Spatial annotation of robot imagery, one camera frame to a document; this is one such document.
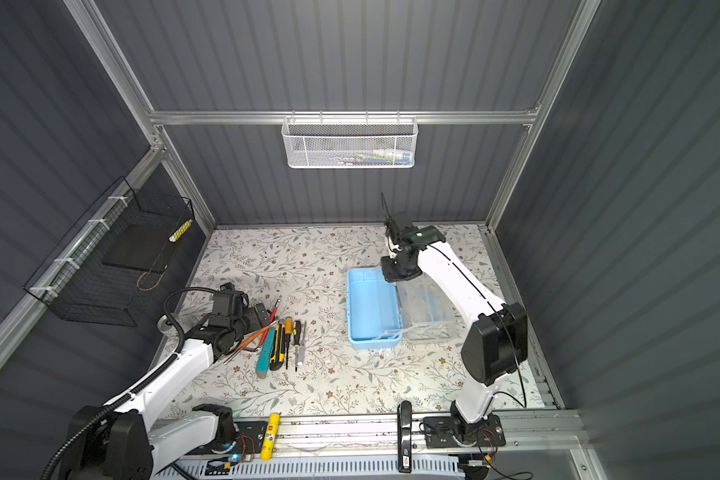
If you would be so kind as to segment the clear handle screwdriver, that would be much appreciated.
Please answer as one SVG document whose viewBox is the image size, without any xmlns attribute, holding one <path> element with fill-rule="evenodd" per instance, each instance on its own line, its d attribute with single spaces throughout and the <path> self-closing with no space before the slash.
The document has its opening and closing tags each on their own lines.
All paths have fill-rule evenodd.
<svg viewBox="0 0 720 480">
<path fill-rule="evenodd" d="M 306 347 L 304 344 L 306 323 L 304 321 L 298 321 L 297 327 L 298 332 L 296 335 L 296 369 L 299 369 L 303 367 L 306 352 Z"/>
</svg>

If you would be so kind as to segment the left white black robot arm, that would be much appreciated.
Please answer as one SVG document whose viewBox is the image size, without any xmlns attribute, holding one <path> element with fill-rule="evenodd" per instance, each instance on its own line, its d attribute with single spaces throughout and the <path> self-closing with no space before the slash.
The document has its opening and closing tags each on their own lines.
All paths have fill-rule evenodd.
<svg viewBox="0 0 720 480">
<path fill-rule="evenodd" d="M 165 469 L 184 475 L 177 462 L 195 449 L 237 458 L 254 452 L 254 441 L 239 433 L 228 407 L 200 404 L 186 417 L 156 424 L 197 376 L 244 351 L 273 325 L 273 311 L 261 303 L 250 304 L 232 284 L 210 293 L 211 312 L 190 329 L 184 329 L 170 310 L 164 312 L 159 323 L 175 330 L 175 349 L 104 405 L 79 410 L 41 478 L 151 479 Z"/>
</svg>

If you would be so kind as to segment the aluminium front rail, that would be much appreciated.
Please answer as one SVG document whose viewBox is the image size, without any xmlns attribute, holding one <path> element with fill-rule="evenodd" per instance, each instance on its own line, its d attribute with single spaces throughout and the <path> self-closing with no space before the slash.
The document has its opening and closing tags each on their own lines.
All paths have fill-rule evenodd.
<svg viewBox="0 0 720 480">
<path fill-rule="evenodd" d="M 500 453 L 574 450 L 591 445 L 575 410 L 499 410 L 505 444 Z M 283 416 L 277 429 L 275 458 L 395 454 L 397 416 L 359 414 Z"/>
</svg>

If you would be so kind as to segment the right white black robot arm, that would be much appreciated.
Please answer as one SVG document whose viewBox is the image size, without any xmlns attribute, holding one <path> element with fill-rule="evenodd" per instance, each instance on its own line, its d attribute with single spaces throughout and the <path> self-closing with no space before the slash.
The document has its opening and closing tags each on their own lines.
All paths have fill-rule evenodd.
<svg viewBox="0 0 720 480">
<path fill-rule="evenodd" d="M 452 435 L 461 445 L 478 442 L 493 411 L 501 383 L 520 372 L 528 357 L 528 318 L 523 306 L 508 304 L 461 261 L 434 226 L 417 227 L 393 216 L 384 222 L 388 254 L 380 261 L 389 283 L 429 277 L 465 322 L 461 360 L 468 379 L 452 402 Z"/>
</svg>

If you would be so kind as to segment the orange pen tool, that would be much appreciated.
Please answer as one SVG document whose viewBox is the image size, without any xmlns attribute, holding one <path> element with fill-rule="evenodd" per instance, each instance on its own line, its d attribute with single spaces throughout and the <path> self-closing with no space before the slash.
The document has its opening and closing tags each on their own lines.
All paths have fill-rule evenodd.
<svg viewBox="0 0 720 480">
<path fill-rule="evenodd" d="M 225 364 L 228 364 L 239 353 L 241 353 L 243 351 L 248 351 L 249 345 L 251 345 L 251 344 L 258 345 L 259 343 L 262 343 L 262 342 L 260 342 L 260 339 L 266 337 L 275 326 L 276 326 L 276 323 L 270 324 L 256 332 L 254 332 L 253 334 L 249 335 L 248 337 L 244 338 L 238 346 L 234 347 L 229 352 L 229 354 L 224 357 L 223 362 Z"/>
</svg>

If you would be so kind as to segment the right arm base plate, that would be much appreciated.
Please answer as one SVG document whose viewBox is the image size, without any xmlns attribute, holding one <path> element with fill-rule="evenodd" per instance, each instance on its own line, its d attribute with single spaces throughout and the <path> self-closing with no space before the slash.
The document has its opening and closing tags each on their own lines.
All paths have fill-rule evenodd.
<svg viewBox="0 0 720 480">
<path fill-rule="evenodd" d="M 506 445 L 504 429 L 493 413 L 475 424 L 465 425 L 453 416 L 425 417 L 419 426 L 430 449 L 468 448 L 497 449 Z"/>
</svg>

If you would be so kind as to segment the black remote on rail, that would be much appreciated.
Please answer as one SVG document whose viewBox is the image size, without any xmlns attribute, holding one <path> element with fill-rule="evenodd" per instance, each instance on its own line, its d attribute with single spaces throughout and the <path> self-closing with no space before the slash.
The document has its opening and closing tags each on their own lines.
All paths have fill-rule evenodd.
<svg viewBox="0 0 720 480">
<path fill-rule="evenodd" d="M 408 400 L 400 402 L 397 408 L 397 460 L 398 472 L 412 472 L 412 404 Z"/>
</svg>

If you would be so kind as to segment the yellow marker on rail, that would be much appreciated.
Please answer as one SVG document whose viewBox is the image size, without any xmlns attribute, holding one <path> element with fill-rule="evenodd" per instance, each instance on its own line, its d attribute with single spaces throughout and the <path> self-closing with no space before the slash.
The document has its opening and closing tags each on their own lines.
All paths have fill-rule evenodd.
<svg viewBox="0 0 720 480">
<path fill-rule="evenodd" d="M 264 433 L 260 459 L 268 461 L 273 456 L 275 440 L 280 425 L 281 416 L 279 413 L 272 413 L 268 419 L 268 424 Z"/>
</svg>

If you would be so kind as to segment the blue plastic tool box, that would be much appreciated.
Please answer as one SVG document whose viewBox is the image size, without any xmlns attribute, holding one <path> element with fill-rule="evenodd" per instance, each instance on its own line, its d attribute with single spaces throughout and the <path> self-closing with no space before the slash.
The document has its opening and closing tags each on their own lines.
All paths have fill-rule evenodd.
<svg viewBox="0 0 720 480">
<path fill-rule="evenodd" d="M 379 266 L 347 272 L 346 320 L 359 351 L 447 342 L 459 331 L 451 302 L 428 276 L 389 283 Z"/>
</svg>

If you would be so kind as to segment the teal utility knife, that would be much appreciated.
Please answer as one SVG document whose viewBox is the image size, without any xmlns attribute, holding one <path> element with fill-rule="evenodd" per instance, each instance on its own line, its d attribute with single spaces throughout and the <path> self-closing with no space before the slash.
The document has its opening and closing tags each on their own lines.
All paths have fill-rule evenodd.
<svg viewBox="0 0 720 480">
<path fill-rule="evenodd" d="M 256 364 L 256 375 L 260 379 L 264 379 L 269 372 L 270 359 L 272 356 L 273 346 L 277 335 L 277 326 L 272 326 L 265 334 L 264 342 L 261 346 L 260 355 Z"/>
</svg>

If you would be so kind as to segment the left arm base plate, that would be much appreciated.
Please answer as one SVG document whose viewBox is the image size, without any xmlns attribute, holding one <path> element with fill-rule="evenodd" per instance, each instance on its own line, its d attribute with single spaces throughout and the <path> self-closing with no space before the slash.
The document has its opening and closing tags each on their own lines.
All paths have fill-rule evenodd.
<svg viewBox="0 0 720 480">
<path fill-rule="evenodd" d="M 235 437 L 224 443 L 197 447 L 189 455 L 259 455 L 262 451 L 267 422 L 264 420 L 237 421 Z"/>
</svg>

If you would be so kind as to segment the red pencil tool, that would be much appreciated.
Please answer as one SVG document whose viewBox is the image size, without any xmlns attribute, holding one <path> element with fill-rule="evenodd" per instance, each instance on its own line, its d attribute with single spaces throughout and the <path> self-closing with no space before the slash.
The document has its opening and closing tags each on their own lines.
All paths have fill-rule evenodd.
<svg viewBox="0 0 720 480">
<path fill-rule="evenodd" d="M 278 311 L 278 308 L 279 308 L 280 300 L 281 300 L 280 298 L 277 298 L 277 300 L 275 301 L 274 305 L 272 306 L 272 309 L 271 309 L 271 311 L 270 311 L 269 320 L 268 320 L 266 326 L 264 327 L 263 333 L 262 333 L 261 338 L 260 338 L 260 340 L 259 340 L 258 346 L 260 346 L 260 347 L 263 346 L 263 344 L 264 344 L 264 342 L 265 342 L 265 340 L 266 340 L 266 338 L 267 338 L 267 335 L 268 335 L 267 332 L 268 332 L 270 326 L 272 325 L 272 323 L 273 323 L 273 322 L 275 321 L 275 319 L 276 319 L 276 315 L 277 315 L 277 311 Z"/>
</svg>

